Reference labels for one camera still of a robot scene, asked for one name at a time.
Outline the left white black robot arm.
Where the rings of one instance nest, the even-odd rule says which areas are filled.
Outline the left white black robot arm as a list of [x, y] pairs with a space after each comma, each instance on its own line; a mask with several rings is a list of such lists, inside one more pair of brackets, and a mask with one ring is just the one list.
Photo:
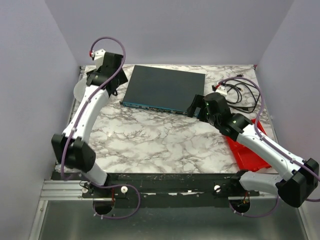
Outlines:
[[89, 181], [103, 186], [108, 175], [96, 163], [89, 139], [102, 107], [128, 79], [123, 70], [123, 55], [100, 49], [94, 53], [94, 62], [96, 68], [87, 72], [83, 81], [84, 94], [76, 113], [61, 134], [53, 135], [51, 144], [62, 170], [76, 169]]

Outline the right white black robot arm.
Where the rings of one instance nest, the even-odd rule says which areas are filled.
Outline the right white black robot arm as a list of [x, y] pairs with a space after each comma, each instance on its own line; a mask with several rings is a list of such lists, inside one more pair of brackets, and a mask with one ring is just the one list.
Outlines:
[[313, 158], [305, 160], [289, 152], [260, 131], [256, 122], [243, 114], [232, 113], [220, 93], [195, 95], [187, 116], [192, 118], [196, 109], [199, 109], [199, 121], [247, 147], [276, 170], [276, 174], [249, 170], [237, 173], [235, 180], [243, 190], [277, 195], [288, 205], [299, 208], [317, 188], [320, 180], [317, 161]]

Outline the grey cable spool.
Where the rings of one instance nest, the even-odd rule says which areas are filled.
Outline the grey cable spool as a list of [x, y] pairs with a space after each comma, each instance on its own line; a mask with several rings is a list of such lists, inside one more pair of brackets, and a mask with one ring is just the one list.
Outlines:
[[77, 82], [77, 84], [73, 88], [73, 96], [78, 101], [81, 102], [85, 96], [85, 91], [87, 87], [87, 80], [82, 78]]

